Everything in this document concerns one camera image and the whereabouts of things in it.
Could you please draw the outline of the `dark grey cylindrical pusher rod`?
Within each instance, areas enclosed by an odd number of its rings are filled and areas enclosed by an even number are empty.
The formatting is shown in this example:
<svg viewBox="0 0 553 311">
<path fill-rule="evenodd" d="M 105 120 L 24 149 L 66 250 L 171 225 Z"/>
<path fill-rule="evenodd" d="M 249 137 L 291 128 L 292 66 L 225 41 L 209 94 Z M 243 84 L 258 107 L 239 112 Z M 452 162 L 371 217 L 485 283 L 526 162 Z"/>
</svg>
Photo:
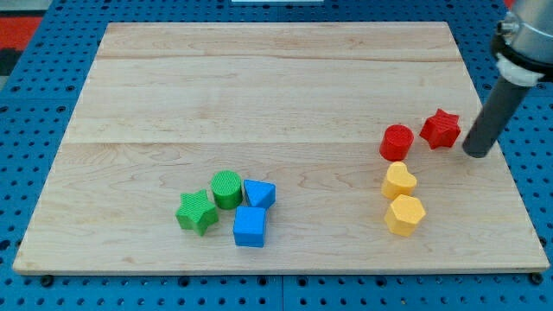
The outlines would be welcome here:
<svg viewBox="0 0 553 311">
<path fill-rule="evenodd" d="M 529 90 L 528 86 L 499 77 L 463 141 L 462 148 L 468 156 L 487 156 Z"/>
</svg>

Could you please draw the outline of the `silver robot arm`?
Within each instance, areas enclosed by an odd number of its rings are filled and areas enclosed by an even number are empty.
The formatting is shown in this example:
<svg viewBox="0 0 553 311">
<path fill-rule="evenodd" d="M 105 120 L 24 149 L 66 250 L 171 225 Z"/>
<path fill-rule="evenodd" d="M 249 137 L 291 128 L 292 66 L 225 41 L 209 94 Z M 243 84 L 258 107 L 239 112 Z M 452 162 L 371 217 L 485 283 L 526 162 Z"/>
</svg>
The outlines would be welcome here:
<svg viewBox="0 0 553 311">
<path fill-rule="evenodd" d="M 491 42 L 499 77 L 462 144 L 474 158 L 488 154 L 528 91 L 552 81 L 552 1 L 506 1 Z"/>
</svg>

